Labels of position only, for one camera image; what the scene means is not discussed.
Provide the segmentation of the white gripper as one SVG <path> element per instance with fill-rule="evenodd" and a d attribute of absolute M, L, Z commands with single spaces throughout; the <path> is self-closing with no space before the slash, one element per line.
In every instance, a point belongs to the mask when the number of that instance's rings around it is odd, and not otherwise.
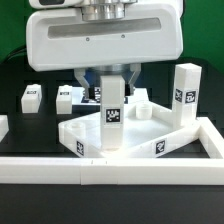
<path fill-rule="evenodd" d="M 183 51 L 182 3 L 33 3 L 27 55 L 36 71 L 75 69 L 94 100 L 99 78 L 88 67 L 130 64 L 125 95 L 135 91 L 143 62 L 172 60 Z"/>

